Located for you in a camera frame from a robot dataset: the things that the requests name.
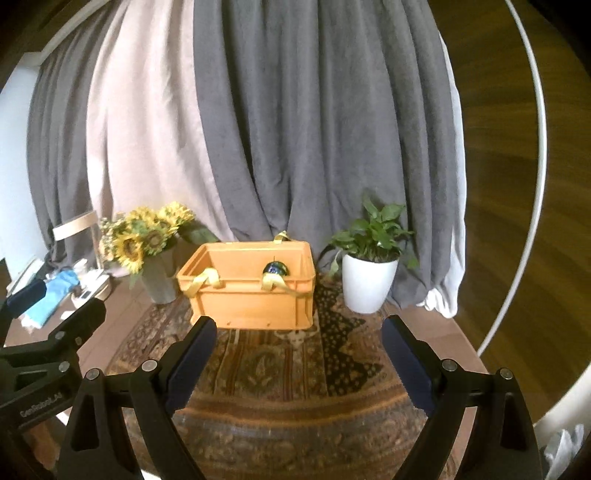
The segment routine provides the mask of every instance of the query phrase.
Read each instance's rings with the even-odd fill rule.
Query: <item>white wall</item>
[[[0,245],[12,278],[47,253],[27,171],[29,107],[38,69],[17,67],[0,93]]]

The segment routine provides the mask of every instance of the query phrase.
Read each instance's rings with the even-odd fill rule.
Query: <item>dark ball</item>
[[[285,265],[283,262],[278,262],[278,261],[268,263],[262,272],[263,273],[276,273],[276,274],[281,275],[282,277],[286,277],[290,274],[290,271],[287,268],[287,265]]]

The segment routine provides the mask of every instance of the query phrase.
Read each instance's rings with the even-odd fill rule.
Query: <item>orange plastic crate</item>
[[[286,285],[262,290],[262,271],[274,260],[283,262],[290,275]],[[219,274],[221,287],[204,285],[190,298],[192,323],[201,315],[211,317],[219,328],[256,330],[302,330],[312,326],[316,272],[306,242],[233,242],[204,244],[178,272],[181,291],[206,268]]]

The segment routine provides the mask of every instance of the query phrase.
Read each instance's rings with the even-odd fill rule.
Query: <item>blue cloth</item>
[[[45,296],[25,312],[26,323],[36,328],[43,327],[61,301],[79,284],[80,280],[72,270],[59,272],[47,282]]]

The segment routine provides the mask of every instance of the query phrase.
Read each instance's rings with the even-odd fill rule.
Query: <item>pink curtain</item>
[[[235,240],[197,104],[193,0],[121,2],[96,63],[86,135],[101,216],[176,200],[221,240]]]

